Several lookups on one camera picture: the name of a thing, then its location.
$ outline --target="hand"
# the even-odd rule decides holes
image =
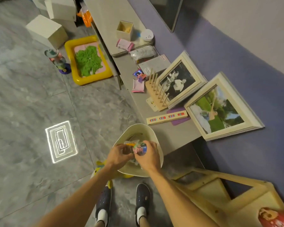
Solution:
[[[129,160],[134,158],[134,154],[130,153],[130,149],[125,144],[116,144],[109,152],[106,167],[112,171],[121,169]]]
[[[146,154],[139,156],[135,154],[135,158],[140,166],[148,173],[161,171],[160,155],[157,144],[153,141],[143,141],[147,146]]]

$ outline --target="foot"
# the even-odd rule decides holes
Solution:
[[[110,216],[111,189],[106,185],[100,195],[100,199],[96,204],[96,220],[102,221],[107,227]]]
[[[151,191],[147,185],[141,183],[137,186],[136,189],[136,210],[135,210],[135,220],[136,225],[139,227],[139,220],[142,216],[147,218],[149,204],[151,198]]]

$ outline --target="white sock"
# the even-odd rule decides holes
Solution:
[[[106,210],[102,209],[99,211],[98,213],[98,221],[103,221],[104,222],[104,226],[106,227],[107,225],[107,219],[108,219],[108,213],[106,212]]]
[[[139,225],[140,225],[139,220],[140,220],[140,217],[142,216],[146,217],[146,209],[144,207],[140,207],[137,210],[137,222]]]

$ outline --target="pink tray bottom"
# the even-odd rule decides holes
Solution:
[[[95,46],[97,48],[97,52],[98,52],[98,56],[100,56],[100,53],[99,53],[99,49],[98,49],[98,43],[97,42],[93,42],[93,43],[88,43],[88,44],[82,44],[82,45],[78,45],[74,48],[74,51],[75,53],[77,53],[78,51],[80,50],[85,50],[88,46]],[[103,61],[101,62],[101,65],[102,65],[102,68],[99,68],[98,71],[95,73],[95,74],[98,74],[98,73],[101,73],[101,72],[104,72],[106,70],[106,67],[103,63]]]

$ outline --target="purple card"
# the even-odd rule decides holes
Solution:
[[[169,113],[175,113],[175,112],[184,111],[184,110],[185,110],[184,107],[178,107],[178,108],[173,108],[171,110],[168,110],[166,113],[169,114]],[[173,126],[176,126],[176,125],[183,123],[183,122],[186,122],[188,120],[190,120],[189,116],[187,118],[173,120],[173,121],[171,121],[171,123],[172,123]]]

